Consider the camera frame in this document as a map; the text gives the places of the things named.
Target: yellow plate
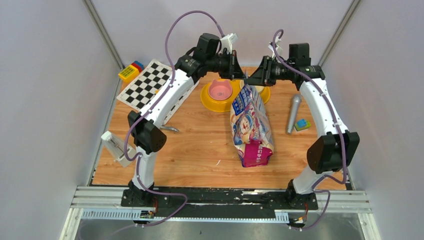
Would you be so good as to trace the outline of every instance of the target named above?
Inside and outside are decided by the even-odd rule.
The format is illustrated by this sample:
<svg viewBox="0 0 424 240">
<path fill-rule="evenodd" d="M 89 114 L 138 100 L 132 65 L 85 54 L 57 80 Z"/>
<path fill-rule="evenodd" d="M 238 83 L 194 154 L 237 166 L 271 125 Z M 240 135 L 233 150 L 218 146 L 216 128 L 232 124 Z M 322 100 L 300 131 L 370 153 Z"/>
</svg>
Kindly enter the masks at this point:
<svg viewBox="0 0 424 240">
<path fill-rule="evenodd" d="M 206 84 L 200 91 L 200 101 L 207 109 L 223 113 L 223 112 L 229 112 L 231 108 L 231 104 L 233 103 L 234 99 L 236 98 L 237 94 L 240 92 L 240 81 L 241 80 L 233 80 L 229 81 L 232 87 L 232 94 L 229 98 L 223 101 L 218 101 L 213 99 L 209 96 L 208 89 L 212 82 L 209 82 Z M 262 97 L 262 101 L 264 104 L 266 104 L 271 97 L 271 90 L 270 87 L 265 87 L 263 91 L 260 93 L 260 96 Z"/>
</svg>

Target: black and white checkered pattern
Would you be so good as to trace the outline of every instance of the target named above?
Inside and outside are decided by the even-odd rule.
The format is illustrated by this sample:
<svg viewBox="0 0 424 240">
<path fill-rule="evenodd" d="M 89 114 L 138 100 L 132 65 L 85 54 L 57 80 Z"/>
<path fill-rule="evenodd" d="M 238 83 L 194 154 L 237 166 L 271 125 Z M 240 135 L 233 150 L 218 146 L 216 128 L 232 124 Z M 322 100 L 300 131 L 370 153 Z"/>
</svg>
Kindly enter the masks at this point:
<svg viewBox="0 0 424 240">
<path fill-rule="evenodd" d="M 169 66 L 153 59 L 116 99 L 140 111 L 153 99 L 157 90 L 165 84 L 171 74 L 172 69 Z"/>
</svg>

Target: gray wall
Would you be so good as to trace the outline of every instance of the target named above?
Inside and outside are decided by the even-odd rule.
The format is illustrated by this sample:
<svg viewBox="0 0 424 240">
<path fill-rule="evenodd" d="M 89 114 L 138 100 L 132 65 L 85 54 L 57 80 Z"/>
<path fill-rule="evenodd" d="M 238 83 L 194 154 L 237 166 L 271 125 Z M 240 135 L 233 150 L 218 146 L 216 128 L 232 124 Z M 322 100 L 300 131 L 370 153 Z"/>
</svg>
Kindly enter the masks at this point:
<svg viewBox="0 0 424 240">
<path fill-rule="evenodd" d="M 81 0 L 0 1 L 0 239 L 58 239 L 118 68 Z"/>
<path fill-rule="evenodd" d="M 152 59 L 168 63 L 165 36 L 183 13 L 203 10 L 221 25 L 225 34 L 237 33 L 234 48 L 241 65 L 259 65 L 270 55 L 268 43 L 283 28 L 284 57 L 289 44 L 310 43 L 310 55 L 318 63 L 352 0 L 93 0 L 93 3 L 124 64 Z M 196 46 L 202 33 L 219 36 L 205 15 L 182 19 L 169 39 L 173 61 Z"/>
<path fill-rule="evenodd" d="M 422 239 L 424 1 L 363 0 L 324 66 L 384 240 Z"/>
</svg>

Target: bag of candy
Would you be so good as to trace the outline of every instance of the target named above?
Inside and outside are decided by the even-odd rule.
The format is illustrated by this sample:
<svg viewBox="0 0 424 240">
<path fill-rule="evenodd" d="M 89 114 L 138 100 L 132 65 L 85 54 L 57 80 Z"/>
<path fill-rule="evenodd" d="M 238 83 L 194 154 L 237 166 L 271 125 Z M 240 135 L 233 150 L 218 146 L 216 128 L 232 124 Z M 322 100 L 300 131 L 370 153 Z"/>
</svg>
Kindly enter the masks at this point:
<svg viewBox="0 0 424 240">
<path fill-rule="evenodd" d="M 231 135 L 243 167 L 267 165 L 274 151 L 270 122 L 261 95 L 245 84 L 230 110 Z"/>
</svg>

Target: microphone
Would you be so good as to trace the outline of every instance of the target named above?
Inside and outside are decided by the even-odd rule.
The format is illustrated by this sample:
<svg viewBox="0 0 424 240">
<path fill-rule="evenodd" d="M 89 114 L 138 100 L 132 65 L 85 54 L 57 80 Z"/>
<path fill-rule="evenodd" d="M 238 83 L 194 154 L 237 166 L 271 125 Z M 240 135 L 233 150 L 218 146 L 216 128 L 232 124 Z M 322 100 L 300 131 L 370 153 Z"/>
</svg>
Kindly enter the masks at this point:
<svg viewBox="0 0 424 240">
<path fill-rule="evenodd" d="M 295 126 L 296 116 L 298 115 L 298 109 L 302 102 L 302 96 L 295 94 L 291 102 L 290 116 L 288 117 L 287 134 L 291 134 L 293 127 Z"/>
</svg>

